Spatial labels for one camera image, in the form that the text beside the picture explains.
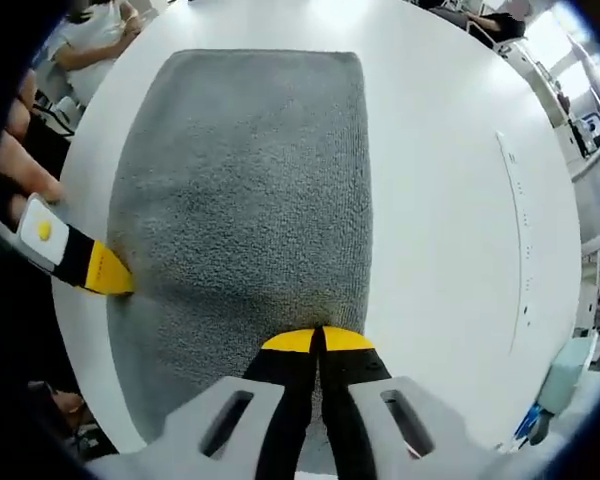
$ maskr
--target gray towel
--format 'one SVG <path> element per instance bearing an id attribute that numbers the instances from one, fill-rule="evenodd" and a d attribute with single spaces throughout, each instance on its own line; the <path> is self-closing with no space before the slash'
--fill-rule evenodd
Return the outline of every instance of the gray towel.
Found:
<path id="1" fill-rule="evenodd" d="M 361 332 L 371 194 L 357 57 L 174 54 L 124 146 L 109 242 L 136 284 L 109 300 L 108 318 L 146 440 L 213 382 L 241 376 L 268 338 L 317 325 Z M 333 472 L 318 416 L 319 405 L 299 467 Z"/>

